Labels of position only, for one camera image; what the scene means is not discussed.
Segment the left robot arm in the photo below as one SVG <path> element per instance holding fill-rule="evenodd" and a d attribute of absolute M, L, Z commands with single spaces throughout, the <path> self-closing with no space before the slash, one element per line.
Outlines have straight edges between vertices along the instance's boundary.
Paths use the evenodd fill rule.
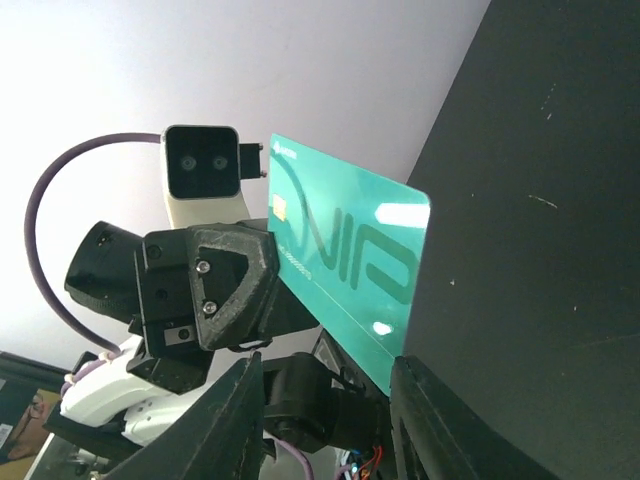
<path fill-rule="evenodd" d="M 94 225 L 65 287 L 130 338 L 79 361 L 46 428 L 113 461 L 114 479 L 284 479 L 288 463 L 316 479 L 328 447 L 348 455 L 333 478 L 394 478 L 389 403 L 369 380 L 310 353 L 261 359 L 316 325 L 278 270 L 261 220 L 145 237 Z"/>

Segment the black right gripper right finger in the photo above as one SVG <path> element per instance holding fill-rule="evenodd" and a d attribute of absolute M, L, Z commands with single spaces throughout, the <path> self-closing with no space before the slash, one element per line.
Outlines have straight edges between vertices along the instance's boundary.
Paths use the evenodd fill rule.
<path fill-rule="evenodd" d="M 400 479 L 555 479 L 415 356 L 395 359 L 390 415 Z"/>

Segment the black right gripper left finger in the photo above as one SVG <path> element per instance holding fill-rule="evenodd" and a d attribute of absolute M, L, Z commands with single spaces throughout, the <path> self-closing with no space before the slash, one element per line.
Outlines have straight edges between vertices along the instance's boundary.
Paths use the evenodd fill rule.
<path fill-rule="evenodd" d="M 257 479 L 265 392 L 261 355 L 242 358 L 111 480 Z"/>

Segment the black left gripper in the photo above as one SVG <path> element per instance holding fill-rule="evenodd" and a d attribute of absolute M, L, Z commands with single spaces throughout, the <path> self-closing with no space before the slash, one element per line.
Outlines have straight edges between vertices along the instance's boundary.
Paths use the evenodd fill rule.
<path fill-rule="evenodd" d="M 141 337 L 127 373 L 181 395 L 205 383 L 218 349 L 317 327 L 279 271 L 264 219 L 144 237 L 100 221 L 78 247 L 65 289 Z"/>

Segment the teal VIP card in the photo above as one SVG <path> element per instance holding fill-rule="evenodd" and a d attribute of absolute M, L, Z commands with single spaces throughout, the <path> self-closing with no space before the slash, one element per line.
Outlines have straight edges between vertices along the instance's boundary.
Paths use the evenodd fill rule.
<path fill-rule="evenodd" d="M 275 134 L 268 204 L 280 279 L 389 394 L 409 326 L 429 197 Z"/>

